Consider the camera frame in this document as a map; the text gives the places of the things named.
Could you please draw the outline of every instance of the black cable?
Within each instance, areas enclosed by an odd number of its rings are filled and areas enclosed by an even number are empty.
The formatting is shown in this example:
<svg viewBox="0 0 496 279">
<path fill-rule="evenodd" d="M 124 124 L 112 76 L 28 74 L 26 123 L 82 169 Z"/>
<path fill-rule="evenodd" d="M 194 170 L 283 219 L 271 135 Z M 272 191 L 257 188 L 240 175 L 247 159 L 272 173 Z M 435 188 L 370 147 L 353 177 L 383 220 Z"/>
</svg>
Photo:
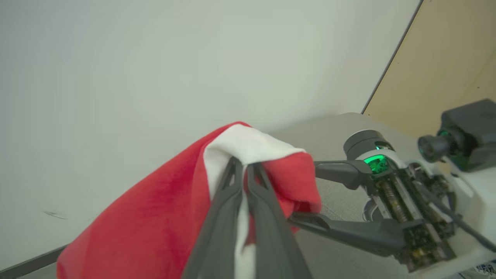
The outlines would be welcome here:
<svg viewBox="0 0 496 279">
<path fill-rule="evenodd" d="M 496 245 L 487 239 L 485 236 L 474 230 L 469 224 L 465 223 L 455 212 L 448 209 L 433 193 L 431 193 L 422 183 L 415 183 L 417 189 L 424 194 L 440 211 L 448 215 L 455 224 L 463 229 L 468 234 L 472 235 L 482 246 L 488 248 L 492 252 L 496 252 Z"/>
</svg>

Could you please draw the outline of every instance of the gray floor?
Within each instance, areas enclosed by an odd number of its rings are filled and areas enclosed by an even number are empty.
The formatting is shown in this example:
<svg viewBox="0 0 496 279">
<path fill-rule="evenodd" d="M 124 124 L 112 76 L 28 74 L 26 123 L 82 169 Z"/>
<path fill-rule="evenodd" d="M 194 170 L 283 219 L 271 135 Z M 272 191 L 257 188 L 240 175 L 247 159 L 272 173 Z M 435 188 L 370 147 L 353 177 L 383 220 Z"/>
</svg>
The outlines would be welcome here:
<svg viewBox="0 0 496 279">
<path fill-rule="evenodd" d="M 419 156 L 415 141 L 359 114 L 324 117 L 293 125 L 272 133 L 276 138 L 305 148 L 314 160 L 344 160 L 342 146 L 348 136 L 364 129 L 376 129 L 396 148 L 400 156 Z M 334 220 L 362 221 L 362 210 L 368 200 L 364 191 L 351 191 L 343 185 L 317 179 L 322 197 L 322 213 Z M 299 231 L 296 239 L 315 279 L 409 278 L 407 270 L 393 258 L 382 258 L 320 236 Z M 55 265 L 23 277 L 54 279 Z"/>
</svg>

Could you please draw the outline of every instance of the spring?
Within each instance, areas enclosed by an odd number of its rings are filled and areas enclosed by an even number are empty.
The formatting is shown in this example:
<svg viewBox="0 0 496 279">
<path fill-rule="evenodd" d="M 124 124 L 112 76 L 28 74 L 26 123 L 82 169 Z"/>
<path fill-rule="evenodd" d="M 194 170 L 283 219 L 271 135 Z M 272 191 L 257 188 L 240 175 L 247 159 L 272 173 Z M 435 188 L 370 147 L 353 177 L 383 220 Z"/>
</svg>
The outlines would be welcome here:
<svg viewBox="0 0 496 279">
<path fill-rule="evenodd" d="M 408 221 L 408 217 L 403 210 L 400 201 L 396 197 L 393 188 L 391 185 L 387 182 L 382 183 L 382 189 L 384 190 L 384 194 L 389 201 L 389 204 L 391 205 L 391 208 L 393 209 L 394 215 L 396 215 L 396 218 L 398 219 L 399 223 L 404 223 Z"/>
</svg>

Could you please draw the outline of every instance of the wall baseboard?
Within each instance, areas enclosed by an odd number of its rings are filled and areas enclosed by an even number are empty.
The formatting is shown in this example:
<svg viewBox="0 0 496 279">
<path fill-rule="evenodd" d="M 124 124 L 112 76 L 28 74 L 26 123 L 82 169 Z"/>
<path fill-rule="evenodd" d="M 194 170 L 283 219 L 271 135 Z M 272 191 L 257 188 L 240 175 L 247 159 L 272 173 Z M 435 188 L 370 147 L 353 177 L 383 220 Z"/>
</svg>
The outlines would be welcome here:
<svg viewBox="0 0 496 279">
<path fill-rule="evenodd" d="M 67 245 L 47 252 L 31 260 L 27 260 L 13 267 L 0 271 L 0 279 L 13 279 L 24 276 L 47 265 L 53 264 Z"/>
</svg>

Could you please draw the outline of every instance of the white fabric trim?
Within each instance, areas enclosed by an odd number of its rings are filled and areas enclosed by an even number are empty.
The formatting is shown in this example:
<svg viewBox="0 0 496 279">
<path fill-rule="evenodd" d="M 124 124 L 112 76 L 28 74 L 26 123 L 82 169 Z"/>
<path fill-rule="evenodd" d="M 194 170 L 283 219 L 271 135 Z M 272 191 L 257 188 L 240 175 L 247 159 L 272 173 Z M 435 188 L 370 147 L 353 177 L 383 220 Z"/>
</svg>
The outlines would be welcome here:
<svg viewBox="0 0 496 279">
<path fill-rule="evenodd" d="M 256 162 L 277 160 L 298 152 L 305 152 L 305 150 L 294 148 L 254 128 L 241 124 L 227 128 L 205 148 L 203 153 L 210 200 L 213 199 L 220 178 L 232 156 L 238 158 L 243 166 L 246 166 Z M 254 244 L 245 246 L 248 226 L 248 200 L 243 192 L 238 214 L 238 236 L 235 248 L 236 279 L 255 279 L 256 247 Z"/>
</svg>

